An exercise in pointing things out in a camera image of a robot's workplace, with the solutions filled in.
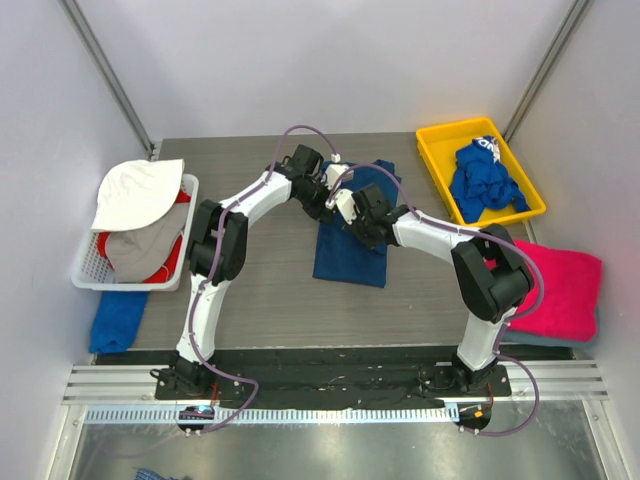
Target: gray table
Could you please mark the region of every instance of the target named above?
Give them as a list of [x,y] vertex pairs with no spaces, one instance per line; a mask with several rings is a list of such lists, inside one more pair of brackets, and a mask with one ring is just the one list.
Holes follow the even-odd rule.
[[[343,160],[392,161],[424,212],[448,213],[419,157],[413,133],[334,135]],[[255,181],[277,137],[165,140],[161,159],[184,158],[200,181],[199,200],[222,200]],[[316,136],[291,136],[282,155],[304,143],[329,156]],[[467,320],[452,268],[424,253],[391,247],[384,289],[311,277],[318,225],[297,201],[277,207],[249,235],[247,261],[227,292],[216,344],[234,347],[455,344]],[[511,227],[526,238],[523,225]],[[172,349],[189,302],[185,268],[179,290],[152,293],[134,348]]]

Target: white bucket hat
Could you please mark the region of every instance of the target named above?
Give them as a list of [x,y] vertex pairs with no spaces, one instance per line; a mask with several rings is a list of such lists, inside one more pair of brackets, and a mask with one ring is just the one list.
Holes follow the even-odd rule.
[[98,190],[94,232],[123,232],[152,224],[174,204],[184,160],[132,160],[116,165]]

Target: pink towel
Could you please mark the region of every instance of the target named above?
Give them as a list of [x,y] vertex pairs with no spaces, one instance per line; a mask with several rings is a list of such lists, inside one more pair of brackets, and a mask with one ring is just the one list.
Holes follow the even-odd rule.
[[[595,311],[602,261],[586,253],[555,250],[520,240],[515,244],[540,268],[545,295],[534,313],[514,320],[510,329],[563,340],[592,340],[598,331]],[[518,312],[529,308],[537,296],[536,285]]]

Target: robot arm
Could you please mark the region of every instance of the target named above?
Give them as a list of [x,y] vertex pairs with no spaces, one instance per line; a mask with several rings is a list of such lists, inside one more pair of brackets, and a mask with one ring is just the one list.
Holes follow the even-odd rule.
[[[533,288],[522,258],[505,247],[421,221],[406,205],[392,208],[377,185],[358,192],[341,189],[329,202],[343,216],[345,228],[368,248],[381,242],[410,247],[451,264],[469,317],[464,338],[452,360],[452,379],[460,391],[484,388],[496,365],[494,344],[505,319]],[[419,210],[418,217],[426,217]],[[483,233],[513,243],[506,229],[491,225]],[[487,261],[495,262],[489,267]]]
[[[216,238],[212,232],[217,229],[222,211],[262,184],[226,217],[220,260],[193,312],[194,340],[202,356],[211,358],[215,352],[215,329],[222,300],[244,265],[249,227],[272,208],[296,198],[311,218],[321,222],[331,222],[333,212],[339,211],[346,229],[368,248],[380,242],[415,248],[454,266],[469,318],[464,338],[452,360],[452,378],[458,392],[484,389],[487,378],[494,373],[493,346],[504,320],[515,312],[533,287],[533,279],[522,259],[495,243],[423,223],[406,205],[392,208],[376,185],[355,193],[338,190],[328,202],[331,189],[348,166],[332,164],[323,174],[321,163],[319,153],[300,145],[293,157],[276,165],[271,175],[265,172],[253,185],[220,203],[205,200],[199,206],[187,248],[192,274],[188,312],[194,308],[198,290],[213,264]],[[506,230],[497,225],[483,232],[511,241]],[[488,268],[487,259],[495,260],[496,266]],[[189,330],[187,321],[171,368],[152,373],[163,391],[175,392],[176,398],[184,393],[206,395],[211,385],[210,372],[202,367],[193,352]]]
[[[323,158],[318,152],[299,145],[292,157],[285,157],[285,161],[275,165],[271,174],[264,172],[243,191],[219,203],[205,200],[199,205],[187,247],[191,298],[187,321],[176,347],[178,355],[173,359],[170,369],[152,372],[164,392],[172,392],[177,396],[180,392],[197,396],[206,393],[210,387],[211,375],[201,367],[191,345],[188,315],[195,308],[193,339],[202,356],[211,358],[215,352],[215,330],[222,301],[231,282],[244,266],[249,228],[268,211],[291,198],[299,200],[311,218],[324,223],[332,221],[333,212],[325,203],[330,188],[348,166],[335,163],[327,174],[323,174],[322,162]],[[240,199],[243,200],[231,208],[226,216],[224,232],[217,232],[222,211]],[[211,281],[205,282],[202,292],[199,292],[213,265],[217,235],[220,233],[224,236],[216,271]]]

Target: blue clothing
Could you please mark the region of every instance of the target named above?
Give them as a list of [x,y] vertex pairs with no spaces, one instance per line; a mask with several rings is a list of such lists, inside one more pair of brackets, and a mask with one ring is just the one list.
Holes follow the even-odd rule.
[[155,472],[152,472],[151,470],[148,470],[146,468],[140,468],[138,469],[138,472],[136,473],[136,478],[134,480],[178,480],[178,479],[173,477],[169,477],[168,479],[165,479],[164,477],[161,477],[160,475],[158,475]]
[[[395,165],[391,162],[376,160],[374,164],[391,174],[395,172]],[[384,173],[370,168],[359,168],[353,173],[353,180],[344,182],[342,187],[356,192],[375,183],[395,206],[398,189]],[[343,230],[343,226],[344,220],[339,213],[333,215],[333,223],[320,224],[313,278],[383,288],[387,283],[387,245],[382,243],[369,250],[351,232]]]
[[530,210],[518,184],[505,166],[494,158],[493,137],[474,138],[456,152],[458,169],[453,174],[451,194],[466,223],[477,222],[485,208],[502,210],[510,203],[516,212]]
[[133,345],[149,292],[104,292],[91,327],[89,352],[120,353]]

